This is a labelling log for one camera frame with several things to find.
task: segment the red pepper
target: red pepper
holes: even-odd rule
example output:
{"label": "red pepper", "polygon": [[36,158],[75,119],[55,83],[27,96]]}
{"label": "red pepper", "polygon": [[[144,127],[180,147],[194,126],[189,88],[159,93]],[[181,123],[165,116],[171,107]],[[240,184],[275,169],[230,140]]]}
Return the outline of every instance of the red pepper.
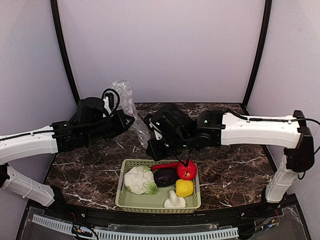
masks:
{"label": "red pepper", "polygon": [[157,169],[173,169],[176,168],[176,173],[178,174],[179,178],[183,180],[192,180],[197,175],[197,166],[196,164],[190,159],[188,166],[184,166],[181,162],[173,162],[167,164],[158,164],[151,167],[151,170]]}
{"label": "red pepper", "polygon": [[176,167],[178,167],[179,163],[180,162],[158,164],[158,165],[152,166],[151,170],[153,171],[153,170],[156,170],[156,169],[175,169]]}

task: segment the dark marble surface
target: dark marble surface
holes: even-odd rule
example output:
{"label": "dark marble surface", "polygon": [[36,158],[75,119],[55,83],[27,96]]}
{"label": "dark marble surface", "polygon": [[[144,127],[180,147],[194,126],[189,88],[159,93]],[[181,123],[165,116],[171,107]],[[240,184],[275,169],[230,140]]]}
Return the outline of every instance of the dark marble surface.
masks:
{"label": "dark marble surface", "polygon": [[[139,103],[136,108],[138,115],[143,118],[163,105]],[[204,110],[231,108],[242,113],[239,104],[233,103],[177,105],[191,118],[197,118]],[[61,188],[70,204],[117,210],[115,198],[124,159],[150,159],[132,130],[115,139],[95,142],[88,149],[58,154],[45,183]],[[194,151],[192,159],[200,161],[200,210],[257,203],[263,188],[274,174],[260,145],[208,147],[200,152]]]}

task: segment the white vent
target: white vent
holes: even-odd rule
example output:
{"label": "white vent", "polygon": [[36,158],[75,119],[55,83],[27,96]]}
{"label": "white vent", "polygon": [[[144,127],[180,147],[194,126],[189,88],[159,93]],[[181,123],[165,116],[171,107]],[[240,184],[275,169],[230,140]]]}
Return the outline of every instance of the white vent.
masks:
{"label": "white vent", "polygon": [[[60,233],[74,235],[71,232],[72,224],[68,222],[54,220],[36,214],[33,215],[32,222],[44,226],[46,228],[58,231]],[[224,240],[239,237],[237,227],[223,230],[181,234],[138,234],[114,232],[101,229],[95,229],[94,231],[98,235],[99,240]],[[96,239],[95,236],[93,236],[92,238],[85,236],[81,237],[84,239]]]}

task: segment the eggplant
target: eggplant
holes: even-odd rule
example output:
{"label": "eggplant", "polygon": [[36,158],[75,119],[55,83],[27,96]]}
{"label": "eggplant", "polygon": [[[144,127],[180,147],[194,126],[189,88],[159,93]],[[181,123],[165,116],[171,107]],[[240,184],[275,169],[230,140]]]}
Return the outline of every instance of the eggplant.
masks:
{"label": "eggplant", "polygon": [[154,182],[158,188],[165,188],[176,184],[179,178],[176,168],[162,168],[153,174]]}

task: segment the plastic bag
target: plastic bag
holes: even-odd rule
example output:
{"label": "plastic bag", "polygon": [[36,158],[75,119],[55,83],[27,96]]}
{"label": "plastic bag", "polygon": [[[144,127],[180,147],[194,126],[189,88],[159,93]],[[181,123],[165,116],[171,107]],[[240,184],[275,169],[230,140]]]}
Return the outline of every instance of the plastic bag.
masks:
{"label": "plastic bag", "polygon": [[132,96],[131,82],[117,80],[111,83],[110,88],[116,90],[120,95],[119,108],[122,109],[125,114],[134,117],[135,121],[130,128],[137,134],[141,145],[147,149],[148,140],[150,140],[151,135],[144,121],[138,117],[137,109]]}

